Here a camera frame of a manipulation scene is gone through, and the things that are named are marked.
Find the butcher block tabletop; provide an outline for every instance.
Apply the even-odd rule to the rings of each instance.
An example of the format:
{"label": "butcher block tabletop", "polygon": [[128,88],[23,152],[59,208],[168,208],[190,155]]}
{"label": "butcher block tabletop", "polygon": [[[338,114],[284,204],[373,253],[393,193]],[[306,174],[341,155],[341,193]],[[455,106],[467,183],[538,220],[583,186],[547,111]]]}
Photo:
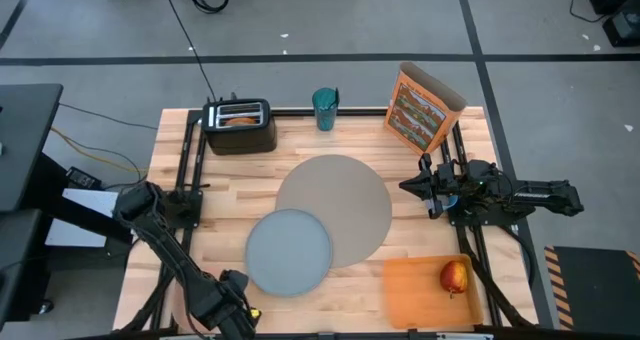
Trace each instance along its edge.
{"label": "butcher block tabletop", "polygon": [[[162,112],[148,181],[172,190],[189,109]],[[258,333],[392,332],[386,315],[382,265],[386,259],[458,254],[455,229],[446,216],[429,220],[424,202],[398,188],[400,181],[418,174],[419,155],[383,127],[383,116],[338,116],[330,132],[317,130],[308,116],[276,116],[278,147],[270,153],[216,156],[207,146],[201,184],[204,192],[200,226],[193,233],[190,255],[207,272],[218,276],[224,269],[246,273],[244,249],[253,226],[275,209],[278,189],[287,174],[301,162],[319,155],[340,154],[358,159],[384,180],[392,201],[391,228],[382,246],[368,259],[331,269],[311,292],[297,297],[263,293],[253,283],[246,290],[251,306],[263,314]],[[482,107],[469,107],[459,120],[467,158],[496,161],[494,145]],[[194,132],[186,179],[191,179],[199,131]],[[455,158],[453,137],[449,136]],[[432,169],[442,162],[439,150],[431,154]],[[497,227],[484,227],[484,238],[496,284],[517,310],[537,322],[527,275],[516,241]],[[469,233],[473,245],[473,236]],[[160,261],[140,243],[131,251],[114,329],[126,325],[142,307],[158,281]],[[476,278],[484,309],[491,320],[482,283]],[[163,311],[163,327],[171,316],[181,332],[186,325],[182,291],[171,286]],[[428,330],[467,330],[448,327]]]}

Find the concrete floor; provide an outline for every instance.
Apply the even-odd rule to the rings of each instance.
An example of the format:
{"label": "concrete floor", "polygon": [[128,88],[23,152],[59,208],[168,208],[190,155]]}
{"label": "concrete floor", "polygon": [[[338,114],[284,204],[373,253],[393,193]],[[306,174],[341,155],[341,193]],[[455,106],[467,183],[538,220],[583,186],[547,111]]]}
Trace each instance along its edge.
{"label": "concrete floor", "polygon": [[[18,1],[0,0],[0,26]],[[458,0],[231,0],[219,15],[200,13],[190,0],[174,2],[201,55],[472,51]],[[485,54],[638,52],[612,48],[600,25],[570,17],[569,0],[469,4]],[[585,1],[576,2],[576,11],[594,16]],[[280,36],[285,33],[286,39]],[[166,0],[29,0],[0,49],[0,64],[11,58],[190,56],[188,46]],[[308,106],[315,89],[338,86],[345,106],[365,106],[388,103],[398,63],[217,63],[206,64],[205,70],[219,96],[235,91],[241,97],[264,97],[273,106]],[[419,65],[470,104],[485,105],[472,61]],[[634,241],[640,223],[633,198],[640,171],[631,166],[640,149],[640,123],[634,116],[640,111],[640,63],[509,62],[487,67],[518,177],[570,179],[586,207],[571,219],[544,210],[529,218],[538,261],[544,263],[547,244],[640,253]],[[198,107],[207,95],[193,64],[0,65],[0,84],[42,82],[63,84],[63,103],[149,125],[157,124],[161,109]],[[628,132],[625,124],[637,130]],[[142,167],[149,163],[153,131],[66,108],[58,111],[54,125],[84,144],[122,152]],[[132,174],[76,154],[55,135],[45,152],[63,166],[79,167],[108,183],[134,180]],[[0,339],[106,333],[121,281],[118,268],[55,273],[49,289],[55,311],[5,326]],[[551,299],[550,289],[545,290]],[[551,313],[557,326],[555,310]]]}

